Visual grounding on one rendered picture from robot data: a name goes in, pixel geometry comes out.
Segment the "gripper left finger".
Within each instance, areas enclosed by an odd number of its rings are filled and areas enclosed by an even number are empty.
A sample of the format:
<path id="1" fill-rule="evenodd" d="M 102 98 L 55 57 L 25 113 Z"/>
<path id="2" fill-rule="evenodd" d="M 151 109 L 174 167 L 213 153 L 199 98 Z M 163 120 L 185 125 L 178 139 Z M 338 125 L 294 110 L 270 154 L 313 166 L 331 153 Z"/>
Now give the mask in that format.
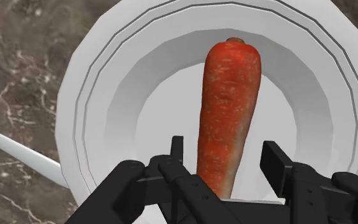
<path id="1" fill-rule="evenodd" d="M 183 138 L 174 136 L 169 155 L 145 166 L 120 162 L 65 224 L 135 224 L 157 204 L 167 224 L 241 224 L 218 196 L 182 164 Z"/>

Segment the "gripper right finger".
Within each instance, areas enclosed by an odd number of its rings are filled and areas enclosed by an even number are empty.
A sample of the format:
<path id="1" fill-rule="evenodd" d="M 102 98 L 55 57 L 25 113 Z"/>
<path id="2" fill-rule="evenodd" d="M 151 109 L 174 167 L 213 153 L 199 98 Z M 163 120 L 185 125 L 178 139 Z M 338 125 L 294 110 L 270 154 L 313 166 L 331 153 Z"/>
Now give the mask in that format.
<path id="1" fill-rule="evenodd" d="M 330 178 L 293 162 L 274 141 L 264 141 L 260 168 L 276 196 L 290 207 L 290 224 L 358 224 L 358 175 Z"/>

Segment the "orange carrot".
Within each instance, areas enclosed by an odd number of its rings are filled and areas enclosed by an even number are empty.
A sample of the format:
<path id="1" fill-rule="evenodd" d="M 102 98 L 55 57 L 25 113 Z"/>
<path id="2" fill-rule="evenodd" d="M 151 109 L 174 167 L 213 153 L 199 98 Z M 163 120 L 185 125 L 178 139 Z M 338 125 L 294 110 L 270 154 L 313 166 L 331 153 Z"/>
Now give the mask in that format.
<path id="1" fill-rule="evenodd" d="M 261 57 L 231 37 L 207 54 L 196 173 L 221 199 L 231 197 L 261 84 Z"/>

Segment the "white plate with grey rings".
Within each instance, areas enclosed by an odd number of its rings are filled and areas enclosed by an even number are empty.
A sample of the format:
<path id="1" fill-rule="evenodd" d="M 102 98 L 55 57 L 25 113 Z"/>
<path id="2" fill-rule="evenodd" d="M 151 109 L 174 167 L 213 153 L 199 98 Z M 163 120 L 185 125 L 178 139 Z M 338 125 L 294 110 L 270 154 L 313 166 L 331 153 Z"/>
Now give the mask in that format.
<path id="1" fill-rule="evenodd" d="M 78 207 L 124 160 L 145 166 L 183 138 L 196 172 L 203 65 L 228 37 L 261 56 L 262 82 L 232 196 L 241 224 L 290 224 L 260 160 L 274 141 L 330 178 L 358 175 L 358 30 L 331 0 L 121 0 L 71 57 L 55 139 Z"/>

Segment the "white slender utensil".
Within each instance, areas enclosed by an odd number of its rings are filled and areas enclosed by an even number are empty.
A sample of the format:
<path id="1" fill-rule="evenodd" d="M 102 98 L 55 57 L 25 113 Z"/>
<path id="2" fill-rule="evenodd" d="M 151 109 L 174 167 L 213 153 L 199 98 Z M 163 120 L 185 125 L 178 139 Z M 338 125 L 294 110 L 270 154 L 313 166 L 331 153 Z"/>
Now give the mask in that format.
<path id="1" fill-rule="evenodd" d="M 15 157 L 17 160 L 21 161 L 52 182 L 64 188 L 69 188 L 62 174 L 60 164 L 49 157 L 44 156 L 41 153 L 38 153 L 37 151 L 30 149 L 2 134 L 0 134 L 0 150 L 3 150 L 12 157 Z"/>

